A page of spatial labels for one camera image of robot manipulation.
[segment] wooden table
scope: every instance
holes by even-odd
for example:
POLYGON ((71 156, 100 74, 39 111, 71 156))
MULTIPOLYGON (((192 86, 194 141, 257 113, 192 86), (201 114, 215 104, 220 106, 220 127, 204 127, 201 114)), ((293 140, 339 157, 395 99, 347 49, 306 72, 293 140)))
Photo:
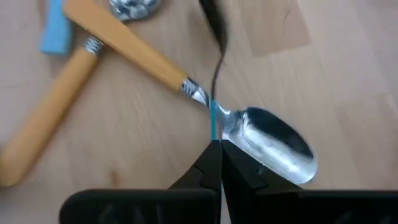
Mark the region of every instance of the wooden table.
MULTIPOLYGON (((398 4, 393 0, 223 1, 230 45, 218 96, 261 106, 317 153, 310 189, 396 189, 398 4)), ((65 58, 38 51, 43 2, 0 3, 0 145, 65 58)), ((216 45, 198 1, 165 0, 129 25, 207 90, 216 45)), ((87 34, 78 31, 77 45, 87 34)), ((23 184, 1 189, 1 223, 56 223, 72 193, 165 189, 210 141, 208 112, 108 50, 23 184)))

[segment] blue eraser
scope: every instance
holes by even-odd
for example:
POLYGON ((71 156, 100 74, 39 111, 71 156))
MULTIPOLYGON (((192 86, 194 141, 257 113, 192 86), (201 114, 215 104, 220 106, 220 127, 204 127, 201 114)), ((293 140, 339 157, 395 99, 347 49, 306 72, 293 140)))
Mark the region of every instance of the blue eraser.
POLYGON ((72 22, 62 11, 62 0, 47 0, 47 21, 40 50, 45 54, 68 55, 72 46, 72 22))

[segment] knife handle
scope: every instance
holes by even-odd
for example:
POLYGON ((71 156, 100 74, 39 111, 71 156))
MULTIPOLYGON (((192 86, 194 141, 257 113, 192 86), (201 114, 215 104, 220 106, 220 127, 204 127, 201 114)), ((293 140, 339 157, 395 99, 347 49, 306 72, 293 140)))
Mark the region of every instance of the knife handle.
POLYGON ((50 91, 23 124, 22 129, 2 150, 0 185, 17 184, 30 171, 60 124, 63 115, 90 77, 98 58, 93 50, 95 49, 82 47, 73 54, 50 91))
POLYGON ((68 0, 64 13, 127 59, 171 87, 180 90, 187 74, 138 38, 126 25, 94 1, 68 0))

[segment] spoon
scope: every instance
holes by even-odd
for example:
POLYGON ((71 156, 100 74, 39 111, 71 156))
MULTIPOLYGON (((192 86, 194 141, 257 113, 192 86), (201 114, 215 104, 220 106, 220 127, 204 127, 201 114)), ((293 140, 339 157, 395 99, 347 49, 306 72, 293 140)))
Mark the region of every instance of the spoon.
MULTIPOLYGON (((207 92, 183 70, 138 38, 102 7, 85 2, 68 4, 66 15, 171 89, 182 91, 210 109, 207 92), (89 10, 90 16, 80 13, 89 10)), ((261 108, 231 111, 219 103, 214 105, 223 139, 231 141, 255 160, 295 184, 308 182, 315 176, 315 156, 303 138, 281 119, 261 108)))
MULTIPOLYGON (((160 0, 110 0, 112 11, 123 22, 151 15, 159 2, 160 0)), ((75 51, 36 110, 2 150, 1 186, 14 185, 26 176, 90 77, 102 48, 102 41, 90 37, 84 47, 75 51)))

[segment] yellow knife handle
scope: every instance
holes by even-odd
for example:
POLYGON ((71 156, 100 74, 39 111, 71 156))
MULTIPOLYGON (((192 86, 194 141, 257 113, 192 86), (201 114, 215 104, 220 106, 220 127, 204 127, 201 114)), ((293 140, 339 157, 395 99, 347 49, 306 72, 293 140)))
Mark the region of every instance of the yellow knife handle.
POLYGON ((20 182, 41 155, 96 65, 98 49, 88 49, 91 52, 82 47, 73 54, 39 106, 0 153, 0 185, 20 182))
POLYGON ((160 52, 138 38, 104 7, 88 0, 67 0, 65 15, 174 90, 187 74, 160 52))

